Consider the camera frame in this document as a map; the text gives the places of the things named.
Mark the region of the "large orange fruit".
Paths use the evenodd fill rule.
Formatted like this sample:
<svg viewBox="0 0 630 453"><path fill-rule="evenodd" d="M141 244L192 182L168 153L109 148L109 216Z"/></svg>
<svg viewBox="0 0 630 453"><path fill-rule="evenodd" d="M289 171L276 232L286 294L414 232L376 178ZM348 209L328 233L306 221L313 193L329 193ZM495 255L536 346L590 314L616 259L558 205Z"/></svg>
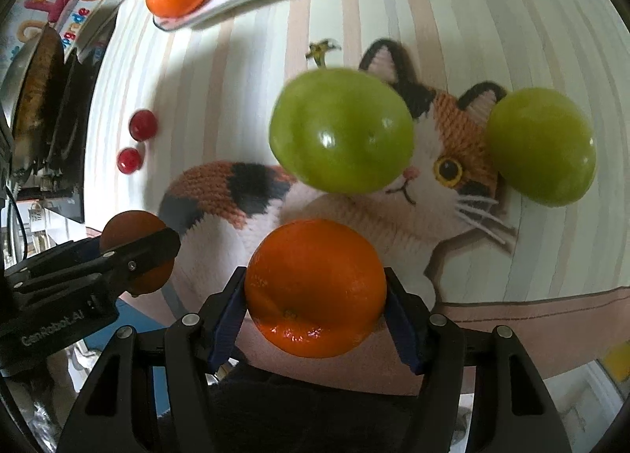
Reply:
<svg viewBox="0 0 630 453"><path fill-rule="evenodd" d="M348 226L317 218L267 235L246 268L245 294L266 340L294 356L330 358L375 331L387 282L369 241Z"/></svg>

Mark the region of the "dark orange tangerine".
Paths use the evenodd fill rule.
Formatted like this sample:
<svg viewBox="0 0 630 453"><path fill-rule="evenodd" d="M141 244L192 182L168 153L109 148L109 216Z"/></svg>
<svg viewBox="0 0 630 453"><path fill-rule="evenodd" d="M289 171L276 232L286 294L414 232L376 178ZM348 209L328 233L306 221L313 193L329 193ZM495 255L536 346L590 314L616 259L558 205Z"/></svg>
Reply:
<svg viewBox="0 0 630 453"><path fill-rule="evenodd" d="M161 229L165 229L165 223L156 215L140 210L125 211L113 216L105 225L99 238L99 249L112 250L114 247L147 237ZM173 268L173 259L153 268L135 279L127 292L136 298L139 295L159 290L170 278Z"/></svg>

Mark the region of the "red cherry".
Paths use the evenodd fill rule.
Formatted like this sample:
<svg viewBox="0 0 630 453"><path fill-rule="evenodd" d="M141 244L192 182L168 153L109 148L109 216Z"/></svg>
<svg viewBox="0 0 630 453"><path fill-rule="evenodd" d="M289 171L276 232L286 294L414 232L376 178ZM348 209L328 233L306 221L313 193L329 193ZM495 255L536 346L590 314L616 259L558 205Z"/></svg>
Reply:
<svg viewBox="0 0 630 453"><path fill-rule="evenodd" d="M127 147L117 154L117 169L124 175L131 175L142 167L143 158L137 148Z"/></svg>
<svg viewBox="0 0 630 453"><path fill-rule="evenodd" d="M146 142L158 132L158 120L155 114L147 109L135 111L130 118L128 130L137 142Z"/></svg>

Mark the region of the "black induction stove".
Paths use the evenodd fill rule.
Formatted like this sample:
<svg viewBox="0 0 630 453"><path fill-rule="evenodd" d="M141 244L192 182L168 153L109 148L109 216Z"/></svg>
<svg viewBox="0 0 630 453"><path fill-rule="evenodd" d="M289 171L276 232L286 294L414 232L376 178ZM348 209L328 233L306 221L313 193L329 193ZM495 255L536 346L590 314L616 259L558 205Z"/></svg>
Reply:
<svg viewBox="0 0 630 453"><path fill-rule="evenodd" d="M81 60L64 52L57 110L42 155L31 173L14 175L19 200L38 200L45 208L79 224L84 222L84 166L87 126L102 60L94 53Z"/></svg>

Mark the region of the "striped cat table mat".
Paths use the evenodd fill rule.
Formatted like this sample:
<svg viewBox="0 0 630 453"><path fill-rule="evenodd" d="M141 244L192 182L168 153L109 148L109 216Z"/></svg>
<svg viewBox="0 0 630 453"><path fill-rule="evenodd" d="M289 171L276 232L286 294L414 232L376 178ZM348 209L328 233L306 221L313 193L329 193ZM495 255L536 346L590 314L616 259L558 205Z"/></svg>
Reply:
<svg viewBox="0 0 630 453"><path fill-rule="evenodd" d="M409 394L384 269L543 377L629 338L629 30L611 0L259 0L207 29L117 12L87 220L175 258L124 301L170 325L246 268L236 344L302 381Z"/></svg>

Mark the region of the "green apple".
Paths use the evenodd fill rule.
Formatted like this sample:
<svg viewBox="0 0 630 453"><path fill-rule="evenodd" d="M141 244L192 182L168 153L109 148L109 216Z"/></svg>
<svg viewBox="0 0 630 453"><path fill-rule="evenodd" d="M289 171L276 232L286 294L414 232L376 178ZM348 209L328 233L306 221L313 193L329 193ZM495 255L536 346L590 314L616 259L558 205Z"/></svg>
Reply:
<svg viewBox="0 0 630 453"><path fill-rule="evenodd" d="M486 137L495 168L535 203L562 207L581 199L594 181L597 152L591 123L555 89L509 93L490 112Z"/></svg>
<svg viewBox="0 0 630 453"><path fill-rule="evenodd" d="M284 170L327 193L369 194L402 174L414 148L407 104L357 69L302 72L283 87L269 146Z"/></svg>

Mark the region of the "steel wok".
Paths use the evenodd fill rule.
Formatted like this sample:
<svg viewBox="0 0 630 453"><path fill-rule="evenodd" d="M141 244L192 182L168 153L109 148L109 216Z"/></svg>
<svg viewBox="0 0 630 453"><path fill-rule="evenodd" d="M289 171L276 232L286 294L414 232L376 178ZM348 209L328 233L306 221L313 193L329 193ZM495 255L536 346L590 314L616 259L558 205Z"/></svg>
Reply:
<svg viewBox="0 0 630 453"><path fill-rule="evenodd" d="M57 110L63 66L61 38L48 24L22 46L9 65L1 86L1 104L9 113L14 175L28 177L44 151Z"/></svg>

